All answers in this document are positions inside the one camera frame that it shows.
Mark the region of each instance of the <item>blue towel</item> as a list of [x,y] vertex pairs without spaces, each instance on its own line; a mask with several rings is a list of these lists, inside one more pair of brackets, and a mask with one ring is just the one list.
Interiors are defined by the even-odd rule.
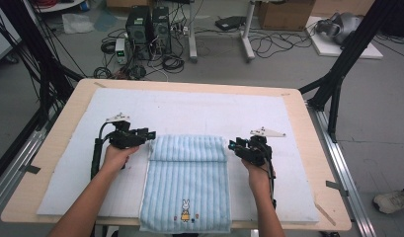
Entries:
[[156,233],[230,232],[224,140],[165,135],[152,142],[140,210],[140,230]]

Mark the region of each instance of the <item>black metal frame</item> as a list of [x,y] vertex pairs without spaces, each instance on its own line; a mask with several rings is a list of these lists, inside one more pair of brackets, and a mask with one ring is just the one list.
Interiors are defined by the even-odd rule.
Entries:
[[84,76],[77,74],[60,63],[50,50],[41,36],[39,29],[31,18],[23,0],[7,1],[0,0],[0,8],[8,18],[11,25],[17,31],[23,43],[27,46],[30,54],[37,63],[38,69],[32,67],[22,53],[20,46],[13,42],[5,26],[0,26],[0,33],[14,48],[24,62],[29,74],[33,79],[40,82],[40,108],[22,130],[16,140],[0,159],[0,177],[11,164],[14,157],[23,146],[24,142],[36,129],[41,129],[49,121],[49,109],[56,101],[66,102],[73,92],[73,87],[68,81],[71,78],[79,81]]
[[324,77],[299,89],[301,94],[305,94],[319,88],[313,98],[307,101],[308,106],[316,111],[324,111],[325,104],[332,98],[328,133],[334,143],[337,142],[335,133],[343,81],[399,1],[375,0],[331,70]]

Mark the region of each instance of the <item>human hand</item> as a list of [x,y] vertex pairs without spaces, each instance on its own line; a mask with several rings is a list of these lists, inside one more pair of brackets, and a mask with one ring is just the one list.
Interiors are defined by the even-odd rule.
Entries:
[[241,161],[242,164],[244,164],[245,168],[247,168],[248,170],[248,181],[254,198],[270,198],[271,191],[267,164],[258,167],[244,159],[241,159]]
[[138,149],[138,146],[127,149],[118,149],[113,145],[109,145],[106,149],[106,156],[101,169],[118,172],[128,161],[128,156],[136,152]]

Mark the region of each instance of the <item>forearm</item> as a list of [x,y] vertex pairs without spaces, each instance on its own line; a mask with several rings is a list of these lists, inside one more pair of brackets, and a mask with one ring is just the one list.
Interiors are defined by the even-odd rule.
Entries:
[[260,236],[284,236],[282,226],[268,195],[255,195]]
[[101,170],[48,236],[89,236],[116,173]]

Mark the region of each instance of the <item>desktop computer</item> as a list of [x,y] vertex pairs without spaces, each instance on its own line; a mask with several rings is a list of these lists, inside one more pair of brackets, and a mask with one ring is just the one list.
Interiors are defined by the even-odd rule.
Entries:
[[155,45],[150,45],[154,35],[149,6],[132,6],[125,29],[132,53],[135,53],[138,59],[151,59],[151,52],[155,50]]
[[156,53],[171,53],[171,32],[168,7],[156,7],[152,12],[152,24],[156,38]]

